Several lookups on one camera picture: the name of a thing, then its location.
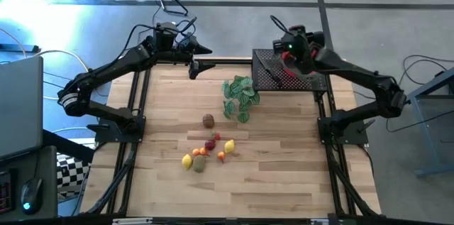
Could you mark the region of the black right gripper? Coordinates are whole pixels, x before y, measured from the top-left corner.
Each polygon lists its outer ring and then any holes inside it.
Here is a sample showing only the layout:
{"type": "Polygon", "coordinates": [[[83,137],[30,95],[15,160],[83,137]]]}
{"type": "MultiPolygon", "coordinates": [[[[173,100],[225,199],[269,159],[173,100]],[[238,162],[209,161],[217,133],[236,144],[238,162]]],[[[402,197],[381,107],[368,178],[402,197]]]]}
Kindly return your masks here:
{"type": "Polygon", "coordinates": [[[272,48],[284,69],[291,75],[310,75],[315,72],[314,58],[325,45],[322,31],[306,32],[303,25],[292,26],[272,42],[272,48]]]}

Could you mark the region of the black knife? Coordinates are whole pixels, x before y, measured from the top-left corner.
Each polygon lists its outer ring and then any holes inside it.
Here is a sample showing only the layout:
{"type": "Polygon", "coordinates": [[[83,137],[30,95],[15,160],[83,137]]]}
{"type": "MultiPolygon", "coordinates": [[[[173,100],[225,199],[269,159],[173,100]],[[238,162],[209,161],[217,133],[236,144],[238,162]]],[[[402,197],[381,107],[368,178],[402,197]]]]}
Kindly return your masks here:
{"type": "Polygon", "coordinates": [[[282,87],[282,82],[281,82],[280,78],[271,70],[271,67],[269,66],[267,61],[264,60],[263,58],[261,58],[259,55],[256,55],[256,57],[258,58],[258,60],[260,61],[260,63],[264,67],[265,71],[268,73],[268,75],[271,76],[271,78],[276,82],[277,86],[279,88],[281,88],[282,87]]]}

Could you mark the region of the black perforated metal shelf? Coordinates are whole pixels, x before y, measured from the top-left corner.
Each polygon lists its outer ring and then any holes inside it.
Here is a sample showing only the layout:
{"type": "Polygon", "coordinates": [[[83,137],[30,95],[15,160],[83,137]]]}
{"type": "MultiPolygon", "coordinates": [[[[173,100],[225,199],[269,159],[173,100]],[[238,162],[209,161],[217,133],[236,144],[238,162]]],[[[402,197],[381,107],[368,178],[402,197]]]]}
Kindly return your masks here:
{"type": "Polygon", "coordinates": [[[322,92],[327,90],[326,78],[320,74],[291,77],[282,66],[280,58],[272,49],[253,49],[252,79],[254,90],[257,91],[290,91],[290,92],[322,92]],[[280,78],[282,87],[268,75],[256,57],[259,55],[267,61],[271,70],[280,78]]]}

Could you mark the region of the white metal bracket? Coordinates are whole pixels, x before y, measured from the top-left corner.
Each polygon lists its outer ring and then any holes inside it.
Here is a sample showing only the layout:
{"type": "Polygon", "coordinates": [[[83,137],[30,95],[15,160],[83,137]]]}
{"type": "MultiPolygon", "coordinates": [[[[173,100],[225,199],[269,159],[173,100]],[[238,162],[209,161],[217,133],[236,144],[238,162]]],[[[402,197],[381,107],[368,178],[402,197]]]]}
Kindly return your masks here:
{"type": "Polygon", "coordinates": [[[357,225],[349,219],[312,219],[311,225],[357,225]]]}
{"type": "Polygon", "coordinates": [[[152,218],[136,217],[114,219],[111,225],[151,225],[152,223],[153,223],[152,218]]]}

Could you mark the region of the black floor bar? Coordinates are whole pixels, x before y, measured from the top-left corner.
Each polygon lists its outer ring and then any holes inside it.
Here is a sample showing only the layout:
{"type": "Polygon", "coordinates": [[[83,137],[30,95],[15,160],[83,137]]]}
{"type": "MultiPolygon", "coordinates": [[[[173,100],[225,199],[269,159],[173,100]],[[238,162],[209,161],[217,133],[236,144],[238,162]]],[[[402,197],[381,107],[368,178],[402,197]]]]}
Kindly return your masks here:
{"type": "Polygon", "coordinates": [[[25,53],[39,53],[40,47],[37,45],[23,45],[22,47],[18,44],[5,44],[0,43],[1,52],[19,52],[24,51],[25,53]]]}

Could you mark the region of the black white checkerboard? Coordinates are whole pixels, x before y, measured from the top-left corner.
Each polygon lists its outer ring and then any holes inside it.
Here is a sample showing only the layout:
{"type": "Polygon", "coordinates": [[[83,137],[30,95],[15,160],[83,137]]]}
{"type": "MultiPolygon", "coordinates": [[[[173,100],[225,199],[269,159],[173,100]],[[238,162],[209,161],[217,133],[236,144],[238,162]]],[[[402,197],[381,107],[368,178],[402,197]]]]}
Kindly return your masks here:
{"type": "Polygon", "coordinates": [[[84,179],[89,172],[91,163],[57,154],[57,197],[68,199],[81,192],[84,179]]]}

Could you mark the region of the red collapsible colander bowl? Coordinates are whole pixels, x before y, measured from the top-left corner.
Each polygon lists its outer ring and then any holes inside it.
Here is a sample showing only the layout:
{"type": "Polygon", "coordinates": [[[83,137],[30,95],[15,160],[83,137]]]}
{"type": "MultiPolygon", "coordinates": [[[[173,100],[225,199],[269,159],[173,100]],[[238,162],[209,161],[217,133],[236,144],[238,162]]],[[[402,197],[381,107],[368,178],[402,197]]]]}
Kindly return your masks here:
{"type": "Polygon", "coordinates": [[[325,45],[325,37],[321,31],[310,33],[285,34],[284,51],[281,61],[284,71],[291,77],[302,77],[316,72],[314,58],[325,45]]]}

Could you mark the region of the black keyboard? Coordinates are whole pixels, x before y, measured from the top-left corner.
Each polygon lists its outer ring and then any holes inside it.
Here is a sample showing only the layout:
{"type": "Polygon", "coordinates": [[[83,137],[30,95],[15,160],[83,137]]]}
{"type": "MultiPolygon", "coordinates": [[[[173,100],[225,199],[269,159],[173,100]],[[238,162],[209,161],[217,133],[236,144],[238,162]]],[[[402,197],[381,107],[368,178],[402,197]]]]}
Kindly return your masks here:
{"type": "Polygon", "coordinates": [[[0,214],[10,212],[14,204],[13,175],[10,170],[0,171],[0,214]]]}

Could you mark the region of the green toy mango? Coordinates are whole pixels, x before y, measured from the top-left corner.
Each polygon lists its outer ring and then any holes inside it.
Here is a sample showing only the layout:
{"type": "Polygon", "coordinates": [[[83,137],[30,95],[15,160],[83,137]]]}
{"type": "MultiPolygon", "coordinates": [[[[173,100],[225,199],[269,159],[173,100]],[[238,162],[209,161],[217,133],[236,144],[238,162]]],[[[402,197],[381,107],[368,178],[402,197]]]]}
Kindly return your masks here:
{"type": "Polygon", "coordinates": [[[202,155],[196,156],[194,158],[192,167],[193,167],[194,172],[198,172],[198,173],[203,172],[206,167],[206,158],[202,155]]]}

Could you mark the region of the black computer mouse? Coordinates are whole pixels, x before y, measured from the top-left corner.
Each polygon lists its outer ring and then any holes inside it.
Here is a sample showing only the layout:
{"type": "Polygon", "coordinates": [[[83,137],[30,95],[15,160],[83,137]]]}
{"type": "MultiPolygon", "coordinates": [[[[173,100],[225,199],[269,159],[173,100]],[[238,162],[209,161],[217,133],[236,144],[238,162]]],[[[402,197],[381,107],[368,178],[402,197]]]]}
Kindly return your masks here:
{"type": "Polygon", "coordinates": [[[23,184],[21,190],[21,208],[24,214],[35,214],[40,210],[43,203],[43,180],[32,178],[23,184]]]}

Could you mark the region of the artificial striped green plant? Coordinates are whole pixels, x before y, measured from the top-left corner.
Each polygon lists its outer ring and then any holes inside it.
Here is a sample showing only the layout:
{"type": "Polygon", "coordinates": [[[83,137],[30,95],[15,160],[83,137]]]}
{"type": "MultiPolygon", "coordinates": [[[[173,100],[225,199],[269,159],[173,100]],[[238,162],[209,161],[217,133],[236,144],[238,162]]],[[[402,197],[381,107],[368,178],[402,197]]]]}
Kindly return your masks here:
{"type": "Polygon", "coordinates": [[[241,77],[236,75],[232,82],[225,80],[221,85],[223,92],[223,115],[242,124],[250,120],[250,109],[253,105],[260,103],[260,94],[253,89],[253,79],[251,77],[241,77]]]}

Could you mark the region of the blue grey side table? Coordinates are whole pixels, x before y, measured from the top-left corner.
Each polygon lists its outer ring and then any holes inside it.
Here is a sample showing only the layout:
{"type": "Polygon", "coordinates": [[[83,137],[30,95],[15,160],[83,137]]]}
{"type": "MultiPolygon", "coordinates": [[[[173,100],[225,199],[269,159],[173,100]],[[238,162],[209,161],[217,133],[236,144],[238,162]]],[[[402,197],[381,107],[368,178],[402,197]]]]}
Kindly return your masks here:
{"type": "Polygon", "coordinates": [[[454,67],[436,75],[408,95],[428,162],[418,177],[454,172],[454,67]]]}

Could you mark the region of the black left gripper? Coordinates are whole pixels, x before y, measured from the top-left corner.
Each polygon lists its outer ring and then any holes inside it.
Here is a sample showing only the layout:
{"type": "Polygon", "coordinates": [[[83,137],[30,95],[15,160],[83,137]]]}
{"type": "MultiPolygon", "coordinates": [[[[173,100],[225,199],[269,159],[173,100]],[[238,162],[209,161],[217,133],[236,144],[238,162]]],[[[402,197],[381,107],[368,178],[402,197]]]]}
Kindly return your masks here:
{"type": "Polygon", "coordinates": [[[189,64],[189,78],[196,79],[200,73],[210,70],[216,65],[213,63],[197,62],[194,60],[194,55],[208,55],[212,54],[212,50],[198,44],[198,41],[194,35],[190,37],[184,37],[179,45],[179,50],[182,52],[184,61],[189,64]]]}

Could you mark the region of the grey monitor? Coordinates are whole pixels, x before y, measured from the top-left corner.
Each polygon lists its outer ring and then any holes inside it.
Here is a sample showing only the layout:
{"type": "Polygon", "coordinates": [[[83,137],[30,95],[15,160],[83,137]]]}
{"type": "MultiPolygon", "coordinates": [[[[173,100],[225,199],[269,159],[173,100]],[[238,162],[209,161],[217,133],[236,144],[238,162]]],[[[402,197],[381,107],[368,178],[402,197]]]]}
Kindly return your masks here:
{"type": "Polygon", "coordinates": [[[43,142],[43,59],[0,65],[0,160],[43,142]]]}

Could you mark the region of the dark grey desk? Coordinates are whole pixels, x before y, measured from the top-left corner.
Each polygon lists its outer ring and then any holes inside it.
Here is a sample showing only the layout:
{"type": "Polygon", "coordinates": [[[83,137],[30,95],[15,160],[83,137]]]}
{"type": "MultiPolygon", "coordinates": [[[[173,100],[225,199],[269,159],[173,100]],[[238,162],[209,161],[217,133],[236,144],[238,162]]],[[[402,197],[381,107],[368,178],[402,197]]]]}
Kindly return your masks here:
{"type": "Polygon", "coordinates": [[[52,146],[41,148],[15,158],[0,162],[0,171],[10,170],[13,175],[15,208],[0,214],[0,224],[17,224],[34,219],[50,219],[57,216],[57,171],[56,149],[52,146]],[[32,178],[43,180],[43,203],[35,214],[24,214],[21,208],[23,184],[32,178]]]}

